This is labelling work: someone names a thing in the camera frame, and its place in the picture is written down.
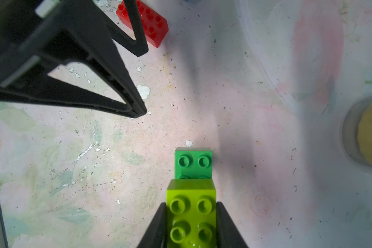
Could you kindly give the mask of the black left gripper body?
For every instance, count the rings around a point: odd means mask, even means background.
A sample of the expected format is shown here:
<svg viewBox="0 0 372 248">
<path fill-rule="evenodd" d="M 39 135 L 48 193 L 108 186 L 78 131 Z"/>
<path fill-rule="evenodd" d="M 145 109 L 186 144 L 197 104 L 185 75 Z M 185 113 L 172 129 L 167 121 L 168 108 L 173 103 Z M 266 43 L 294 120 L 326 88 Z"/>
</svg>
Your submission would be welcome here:
<svg viewBox="0 0 372 248">
<path fill-rule="evenodd" d="M 0 90 L 66 90 L 59 65 L 96 70 L 96 5 L 60 1 L 45 17 L 39 1 L 0 1 Z"/>
</svg>

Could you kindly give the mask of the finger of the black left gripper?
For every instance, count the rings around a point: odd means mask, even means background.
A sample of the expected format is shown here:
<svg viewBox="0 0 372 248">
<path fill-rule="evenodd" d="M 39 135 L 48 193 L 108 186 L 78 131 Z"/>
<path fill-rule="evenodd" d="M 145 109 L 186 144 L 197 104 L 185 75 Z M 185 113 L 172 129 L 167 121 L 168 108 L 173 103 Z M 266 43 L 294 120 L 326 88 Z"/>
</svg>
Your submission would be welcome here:
<svg viewBox="0 0 372 248">
<path fill-rule="evenodd" d="M 128 36 L 105 13 L 102 13 L 102 19 L 109 30 L 110 37 L 118 44 L 126 48 L 129 52 L 137 57 L 140 57 L 148 52 L 148 44 L 137 3 L 136 0 L 124 0 L 124 3 L 135 39 L 132 39 L 130 36 Z"/>
<path fill-rule="evenodd" d="M 147 113 L 102 18 L 96 18 L 96 70 L 82 63 L 59 65 L 50 76 L 68 83 L 66 90 L 0 90 L 0 101 L 74 107 L 138 118 Z"/>
</svg>

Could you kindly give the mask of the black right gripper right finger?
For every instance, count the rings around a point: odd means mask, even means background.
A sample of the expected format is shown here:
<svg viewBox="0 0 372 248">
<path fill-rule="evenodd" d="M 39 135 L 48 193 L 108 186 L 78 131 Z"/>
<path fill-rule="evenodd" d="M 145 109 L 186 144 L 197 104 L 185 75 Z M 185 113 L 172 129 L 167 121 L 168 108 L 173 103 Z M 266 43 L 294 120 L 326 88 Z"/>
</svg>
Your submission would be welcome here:
<svg viewBox="0 0 372 248">
<path fill-rule="evenodd" d="M 217 248 L 248 248 L 222 202 L 217 202 Z"/>
</svg>

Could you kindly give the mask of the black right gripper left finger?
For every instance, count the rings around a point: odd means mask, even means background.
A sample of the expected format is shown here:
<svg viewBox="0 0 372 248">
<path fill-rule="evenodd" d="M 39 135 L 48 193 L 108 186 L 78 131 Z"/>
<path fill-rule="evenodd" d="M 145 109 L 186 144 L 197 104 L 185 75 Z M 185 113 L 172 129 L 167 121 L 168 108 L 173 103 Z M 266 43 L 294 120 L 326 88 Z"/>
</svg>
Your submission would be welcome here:
<svg viewBox="0 0 372 248">
<path fill-rule="evenodd" d="M 147 227 L 137 248 L 167 247 L 167 209 L 166 203 L 160 204 L 152 221 Z"/>
</svg>

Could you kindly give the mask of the red long lego brick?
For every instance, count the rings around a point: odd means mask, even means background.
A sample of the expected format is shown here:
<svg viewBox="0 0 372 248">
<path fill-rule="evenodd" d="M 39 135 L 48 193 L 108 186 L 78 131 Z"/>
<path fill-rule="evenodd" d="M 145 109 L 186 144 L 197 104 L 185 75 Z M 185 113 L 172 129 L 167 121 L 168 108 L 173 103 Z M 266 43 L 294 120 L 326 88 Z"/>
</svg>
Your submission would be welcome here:
<svg viewBox="0 0 372 248">
<path fill-rule="evenodd" d="M 136 1 L 136 3 L 146 39 L 155 48 L 158 48 L 168 32 L 167 20 L 144 2 Z M 116 14 L 124 25 L 132 29 L 125 1 L 118 5 Z"/>
</svg>

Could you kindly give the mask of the lime lego brick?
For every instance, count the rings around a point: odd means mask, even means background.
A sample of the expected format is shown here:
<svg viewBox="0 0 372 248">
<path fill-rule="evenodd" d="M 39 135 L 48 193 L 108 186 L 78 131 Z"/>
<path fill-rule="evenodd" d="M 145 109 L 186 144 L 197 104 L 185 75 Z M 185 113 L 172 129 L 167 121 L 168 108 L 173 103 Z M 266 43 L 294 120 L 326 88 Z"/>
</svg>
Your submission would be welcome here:
<svg viewBox="0 0 372 248">
<path fill-rule="evenodd" d="M 212 179 L 173 179 L 166 190 L 167 247 L 217 246 L 216 188 Z"/>
</svg>

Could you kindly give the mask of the green long lego brick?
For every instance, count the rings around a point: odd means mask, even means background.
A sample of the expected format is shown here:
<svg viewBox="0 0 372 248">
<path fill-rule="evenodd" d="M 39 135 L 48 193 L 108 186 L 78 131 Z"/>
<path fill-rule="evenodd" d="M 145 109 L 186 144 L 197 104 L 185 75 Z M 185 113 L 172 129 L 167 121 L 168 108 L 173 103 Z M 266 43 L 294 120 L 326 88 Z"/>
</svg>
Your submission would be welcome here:
<svg viewBox="0 0 372 248">
<path fill-rule="evenodd" d="M 210 148 L 178 147 L 175 150 L 175 179 L 211 179 L 212 164 Z"/>
</svg>

